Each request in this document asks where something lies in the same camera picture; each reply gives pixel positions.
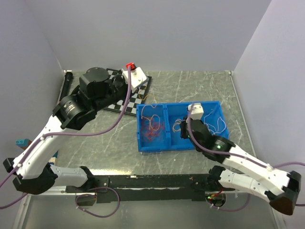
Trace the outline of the black marker orange cap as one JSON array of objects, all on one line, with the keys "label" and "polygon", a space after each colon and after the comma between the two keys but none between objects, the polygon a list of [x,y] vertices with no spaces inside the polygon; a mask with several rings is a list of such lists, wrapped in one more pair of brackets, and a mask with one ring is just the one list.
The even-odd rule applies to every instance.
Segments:
[{"label": "black marker orange cap", "polygon": [[73,73],[71,71],[66,71],[64,73],[63,83],[60,89],[58,102],[60,102],[62,98],[66,97],[69,94],[72,81],[73,81]]}]

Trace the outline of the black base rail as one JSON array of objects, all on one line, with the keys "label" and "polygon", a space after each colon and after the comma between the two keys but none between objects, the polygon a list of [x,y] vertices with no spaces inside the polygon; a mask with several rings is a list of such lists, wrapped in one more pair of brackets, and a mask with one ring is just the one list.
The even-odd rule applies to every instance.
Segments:
[{"label": "black base rail", "polygon": [[223,188],[208,174],[170,175],[96,175],[93,188],[110,187],[120,196],[120,201],[181,200],[205,201],[205,195]]}]

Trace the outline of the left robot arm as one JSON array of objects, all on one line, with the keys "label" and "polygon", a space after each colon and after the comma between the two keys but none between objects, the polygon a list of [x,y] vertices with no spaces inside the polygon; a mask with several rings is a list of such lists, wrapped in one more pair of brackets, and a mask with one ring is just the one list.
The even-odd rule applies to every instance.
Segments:
[{"label": "left robot arm", "polygon": [[104,68],[94,67],[79,77],[79,85],[55,106],[45,127],[16,158],[7,158],[3,165],[13,185],[23,194],[38,195],[52,187],[72,186],[84,192],[95,187],[95,177],[86,166],[77,168],[50,165],[49,159],[70,136],[85,136],[80,130],[95,119],[98,111],[132,95],[131,68],[127,76],[110,77]]}]

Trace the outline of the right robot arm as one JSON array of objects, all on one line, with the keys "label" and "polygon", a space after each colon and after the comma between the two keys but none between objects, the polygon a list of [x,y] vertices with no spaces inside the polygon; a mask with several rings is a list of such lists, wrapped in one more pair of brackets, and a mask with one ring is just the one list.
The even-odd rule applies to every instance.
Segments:
[{"label": "right robot arm", "polygon": [[212,135],[202,120],[185,116],[180,129],[181,138],[189,139],[196,151],[221,164],[210,170],[211,189],[223,187],[247,192],[264,199],[282,214],[293,214],[301,191],[301,174],[273,167],[232,141]]}]

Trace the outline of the blue brown toy block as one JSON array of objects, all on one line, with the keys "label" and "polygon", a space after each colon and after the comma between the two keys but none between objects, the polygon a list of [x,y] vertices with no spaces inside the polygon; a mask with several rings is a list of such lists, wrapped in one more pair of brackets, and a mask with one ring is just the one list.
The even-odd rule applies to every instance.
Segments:
[{"label": "blue brown toy block", "polygon": [[30,145],[31,145],[32,141],[29,139],[18,139],[16,141],[16,146],[20,147],[23,150],[26,150]]}]

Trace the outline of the blue three-compartment bin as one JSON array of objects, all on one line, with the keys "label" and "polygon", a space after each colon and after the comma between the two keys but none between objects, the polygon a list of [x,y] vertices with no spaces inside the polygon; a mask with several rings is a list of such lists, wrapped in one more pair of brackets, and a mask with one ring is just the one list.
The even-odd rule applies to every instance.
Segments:
[{"label": "blue three-compartment bin", "polygon": [[[219,101],[200,101],[201,120],[211,134],[228,138],[229,131]],[[187,115],[191,102],[140,104],[136,107],[137,144],[140,153],[192,150],[187,139],[180,138],[179,122]]]}]

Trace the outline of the black white chessboard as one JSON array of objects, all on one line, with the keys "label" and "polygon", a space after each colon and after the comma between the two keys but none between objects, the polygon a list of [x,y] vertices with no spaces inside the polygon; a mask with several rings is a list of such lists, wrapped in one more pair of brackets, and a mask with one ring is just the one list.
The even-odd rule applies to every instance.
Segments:
[{"label": "black white chessboard", "polygon": [[[123,83],[125,83],[126,87],[128,87],[127,70],[124,69],[116,70],[111,68],[106,68],[106,70],[108,71],[111,80],[113,81],[121,80]],[[134,93],[130,95],[129,102],[125,110],[126,115],[136,116],[136,106],[145,103],[152,82],[152,77],[151,76],[147,76],[147,77],[148,77],[148,82],[142,85],[140,88],[138,88]]]}]

